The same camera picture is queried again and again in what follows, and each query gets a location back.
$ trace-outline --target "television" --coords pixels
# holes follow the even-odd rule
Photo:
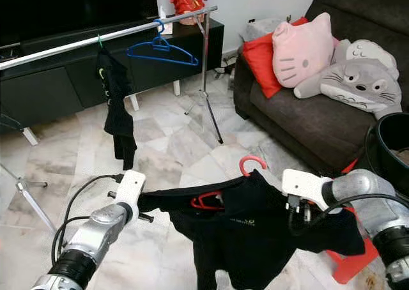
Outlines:
[[[0,47],[158,17],[157,0],[1,0],[0,8]]]

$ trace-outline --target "tv stand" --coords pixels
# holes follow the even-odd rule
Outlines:
[[[224,25],[211,20],[208,70],[220,66],[223,34]],[[94,36],[90,32],[83,35],[85,37],[79,40]],[[156,30],[150,29],[104,42],[111,54],[128,68],[133,93],[201,72],[200,65],[183,66],[126,56],[125,51],[129,46],[150,41],[156,35]],[[173,34],[163,37],[170,44],[188,50],[198,59],[202,58],[203,37],[197,26],[184,26],[177,22],[173,24]],[[21,49],[23,54],[30,54],[38,49],[58,46],[61,40],[68,40],[62,44],[70,43],[71,39],[59,36],[55,40],[48,38],[36,42],[22,42]],[[1,71],[1,113],[16,119],[24,127],[30,127],[105,102],[101,83],[95,76],[97,51],[97,44],[90,45]],[[174,86],[178,92],[178,83]],[[137,107],[137,101],[134,97],[131,99]],[[3,126],[0,127],[0,132],[5,130]]]

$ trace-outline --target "black bucket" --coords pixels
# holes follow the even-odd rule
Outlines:
[[[409,113],[393,113],[381,118],[374,128],[380,175],[401,194],[409,197],[409,165],[393,152],[409,148]]]

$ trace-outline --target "black garment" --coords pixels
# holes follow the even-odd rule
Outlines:
[[[134,166],[134,120],[125,110],[124,97],[132,91],[127,78],[127,68],[114,59],[105,48],[100,49],[96,61],[96,73],[108,101],[108,116],[104,130],[114,136],[115,158],[123,160],[123,169]]]
[[[193,197],[221,191],[224,211],[193,208]],[[220,206],[216,198],[203,200]],[[355,216],[348,210],[329,215],[310,232],[293,237],[288,230],[286,197],[254,170],[251,176],[202,187],[144,193],[138,201],[141,212],[168,211],[180,233],[194,243],[194,262],[199,290],[216,289],[215,271],[229,272],[235,289],[264,289],[280,274],[296,248],[343,255],[365,252]],[[301,224],[303,213],[296,215]]]

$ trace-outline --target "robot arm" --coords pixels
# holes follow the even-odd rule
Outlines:
[[[289,197],[288,207],[295,211],[299,211],[297,206],[301,199],[313,201],[321,210],[327,210],[348,197],[364,194],[396,196],[388,181],[364,169],[351,171],[334,180],[287,169],[282,182],[282,191]],[[387,267],[390,287],[409,289],[409,209],[384,198],[359,199],[351,203]]]
[[[118,239],[127,223],[138,218],[137,200],[145,180],[144,174],[127,171],[114,202],[91,214],[55,265],[37,280],[32,290],[84,290],[109,246]]]

